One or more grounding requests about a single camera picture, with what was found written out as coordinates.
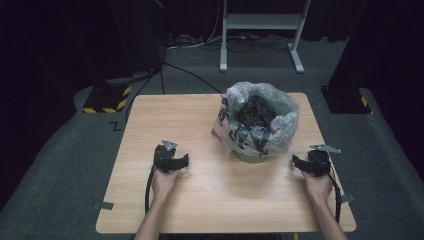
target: gray carpet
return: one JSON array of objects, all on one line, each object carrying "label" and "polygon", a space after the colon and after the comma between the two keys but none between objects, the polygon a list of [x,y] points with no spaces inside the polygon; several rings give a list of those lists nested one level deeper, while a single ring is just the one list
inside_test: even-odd
[{"label": "gray carpet", "polygon": [[[312,105],[324,140],[342,149],[332,154],[351,203],[357,229],[350,239],[424,239],[424,185],[394,138],[372,93],[361,89],[373,114],[331,114],[320,91],[327,85],[346,42],[301,41],[299,55],[305,67],[297,74],[285,45],[253,46],[230,52],[227,73],[219,72],[219,51],[200,48],[166,52],[165,61],[189,70],[220,91],[239,81],[266,82],[285,92],[304,92]],[[248,45],[230,42],[234,51]],[[216,93],[204,82],[164,65],[166,94]],[[126,79],[112,80],[119,82]],[[146,81],[134,83],[130,99]],[[0,239],[130,239],[131,234],[102,235],[95,225],[120,141],[125,114],[85,114],[82,106],[90,88],[75,98],[78,112],[39,152],[0,214]],[[155,75],[140,94],[162,94]],[[111,122],[117,122],[116,128]],[[282,239],[293,239],[281,234]],[[322,239],[319,233],[301,233],[300,239]]]}]

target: cable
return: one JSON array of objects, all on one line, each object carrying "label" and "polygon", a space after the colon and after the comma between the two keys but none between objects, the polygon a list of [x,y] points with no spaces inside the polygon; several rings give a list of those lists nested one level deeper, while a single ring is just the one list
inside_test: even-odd
[{"label": "cable", "polygon": [[195,43],[195,40],[192,36],[188,35],[188,34],[180,34],[178,35],[175,39],[173,43],[170,43],[170,45],[173,44],[177,44],[177,43]]},{"label": "cable", "polygon": [[208,38],[208,40],[206,40],[206,42],[208,42],[208,41],[212,38],[213,34],[215,33],[216,26],[218,25],[218,18],[219,18],[219,0],[217,0],[217,2],[218,2],[218,4],[217,4],[217,11],[216,11],[215,26],[214,26],[214,28],[213,28],[213,31],[212,31],[211,36]]},{"label": "cable", "polygon": [[239,11],[240,11],[240,7],[241,7],[241,4],[243,3],[243,0],[240,0],[240,2],[239,2],[239,5],[238,5],[238,7],[237,7],[237,11],[236,11],[236,13],[239,13]]},{"label": "cable", "polygon": [[244,49],[244,50],[242,50],[242,51],[235,51],[235,50],[233,50],[233,49],[231,49],[230,47],[228,47],[227,46],[227,49],[229,50],[229,51],[231,51],[231,52],[233,52],[233,53],[244,53],[244,52],[247,52],[247,51],[249,51],[252,47],[253,47],[253,39],[251,39],[250,37],[248,37],[249,38],[249,41],[250,41],[250,45],[246,48],[246,49]]},{"label": "cable", "polygon": [[318,165],[321,167],[321,169],[330,178],[331,183],[334,186],[334,192],[336,193],[336,213],[335,213],[335,219],[336,219],[337,223],[339,223],[340,222],[340,209],[341,209],[341,205],[342,205],[342,197],[341,197],[341,193],[340,193],[340,187],[337,184],[336,180],[331,176],[331,174],[327,170],[324,169],[324,167],[322,166],[322,163],[318,160],[319,158],[315,158],[315,159],[319,163]]},{"label": "cable", "polygon": [[167,48],[165,50],[172,50],[172,49],[178,49],[178,48],[194,48],[194,47],[200,47],[200,46],[204,46],[204,45],[208,45],[210,43],[213,43],[213,42],[215,42],[216,40],[218,40],[220,38],[221,38],[221,36],[218,36],[218,37],[216,37],[216,38],[214,38],[214,39],[212,39],[212,40],[210,40],[208,42],[203,42],[203,43],[198,43],[198,44],[195,44],[193,42],[193,45],[169,47],[169,48]]},{"label": "cable", "polygon": [[128,122],[128,117],[129,117],[129,110],[132,106],[132,104],[134,103],[135,98],[138,96],[138,94],[141,92],[141,90],[144,89],[144,87],[146,87],[146,85],[149,83],[150,79],[152,79],[153,75],[149,77],[149,79],[147,79],[147,81],[144,83],[144,85],[140,88],[140,90],[138,90],[138,92],[135,94],[134,98],[131,100],[130,104],[128,104],[128,108],[127,108],[127,112],[125,113],[125,122]]},{"label": "cable", "polygon": [[156,73],[158,73],[158,70],[157,69],[154,69],[151,72],[149,72],[147,75],[143,75],[143,76],[140,76],[140,77],[137,77],[137,78],[134,78],[134,79],[130,79],[128,81],[121,82],[121,83],[109,83],[109,86],[111,86],[111,87],[119,87],[119,86],[122,86],[122,85],[130,85],[130,84],[133,84],[133,83],[135,83],[137,81],[142,81],[142,80],[151,78]]},{"label": "cable", "polygon": [[208,51],[208,52],[214,52],[214,51],[218,51],[218,50],[220,50],[221,49],[221,44],[219,44],[218,45],[218,47],[217,48],[214,48],[214,49],[207,49],[207,48],[205,48],[204,46],[201,46],[201,48],[203,49],[203,50],[205,50],[205,51]]},{"label": "cable", "polygon": [[162,10],[165,10],[165,7],[163,6],[163,4],[159,0],[154,0],[154,1]]},{"label": "cable", "polygon": [[153,181],[153,175],[155,174],[156,167],[153,165],[152,169],[150,170],[149,178],[147,179],[147,185],[146,185],[146,193],[144,194],[144,213],[147,214],[149,211],[149,201],[150,201],[150,187],[152,186]]},{"label": "cable", "polygon": [[255,45],[258,45],[258,46],[275,46],[275,45],[285,44],[285,43],[288,43],[290,41],[290,39],[288,39],[288,38],[279,37],[279,38],[276,38],[277,40],[275,42],[264,43],[264,42],[259,42],[258,41],[258,40],[261,40],[261,39],[267,39],[267,40],[269,40],[271,38],[259,38],[259,39],[253,40],[254,41],[254,44]]},{"label": "cable", "polygon": [[165,95],[165,86],[163,85],[163,76],[162,76],[162,70],[159,70],[160,73],[160,81],[162,83],[162,93]]},{"label": "cable", "polygon": [[192,73],[192,72],[189,72],[189,71],[187,71],[187,70],[185,70],[185,69],[182,69],[182,68],[176,67],[176,66],[174,66],[174,65],[171,65],[171,64],[169,64],[169,63],[167,63],[167,62],[165,62],[165,61],[163,62],[163,64],[168,65],[168,66],[170,66],[170,67],[173,67],[173,68],[175,68],[175,69],[181,70],[181,71],[183,71],[183,72],[186,72],[186,73],[188,73],[188,74],[191,74],[191,75],[193,75],[193,76],[197,77],[198,79],[202,80],[204,83],[206,83],[207,85],[209,85],[209,87],[213,88],[213,89],[214,89],[215,91],[217,91],[218,93],[222,93],[222,92],[221,92],[221,91],[219,91],[216,87],[214,87],[212,84],[210,84],[208,81],[206,81],[205,79],[203,79],[203,78],[201,78],[201,77],[197,76],[196,74],[194,74],[194,73]]},{"label": "cable", "polygon": [[194,56],[192,56],[192,55],[188,54],[187,49],[185,49],[185,50],[184,50],[184,52],[185,52],[185,53],[186,53],[186,55],[187,55],[189,58],[191,58],[191,59],[200,59],[200,58],[202,58],[203,56],[205,56],[205,49],[203,49],[202,47],[198,47],[198,48],[202,49],[202,55],[200,55],[200,56],[198,56],[198,57],[194,57]]}]

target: hand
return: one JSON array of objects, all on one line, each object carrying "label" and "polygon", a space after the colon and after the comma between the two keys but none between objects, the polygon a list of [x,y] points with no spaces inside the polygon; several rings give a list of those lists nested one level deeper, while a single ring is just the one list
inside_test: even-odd
[{"label": "hand", "polygon": [[166,201],[169,194],[174,188],[175,179],[177,178],[180,170],[173,171],[171,173],[163,173],[159,169],[155,170],[152,180],[152,189],[154,200]]},{"label": "hand", "polygon": [[328,196],[333,189],[331,179],[327,175],[314,177],[313,175],[303,171],[302,175],[305,177],[306,191],[308,192],[309,198],[311,200],[323,201],[326,203],[328,201]]}]

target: yellow black hazard tape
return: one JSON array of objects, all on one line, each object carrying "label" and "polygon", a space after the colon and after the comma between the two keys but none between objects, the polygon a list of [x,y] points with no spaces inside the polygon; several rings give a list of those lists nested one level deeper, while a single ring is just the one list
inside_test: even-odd
[{"label": "yellow black hazard tape", "polygon": [[368,102],[364,97],[361,97],[361,102],[364,104],[364,107],[368,107]]},{"label": "yellow black hazard tape", "polygon": [[110,96],[100,98],[93,90],[83,106],[85,113],[115,113],[125,107],[131,86],[117,86],[110,88]]}]

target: clear plastic bag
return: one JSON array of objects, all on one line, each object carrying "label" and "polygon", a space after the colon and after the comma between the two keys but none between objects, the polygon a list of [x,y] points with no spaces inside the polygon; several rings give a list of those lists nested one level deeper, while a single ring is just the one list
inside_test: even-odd
[{"label": "clear plastic bag", "polygon": [[[246,126],[237,121],[237,114],[254,96],[266,100],[276,117],[269,126]],[[294,137],[300,107],[294,98],[267,83],[238,82],[221,95],[221,109],[212,134],[224,145],[250,157],[276,156],[286,153]]]}]

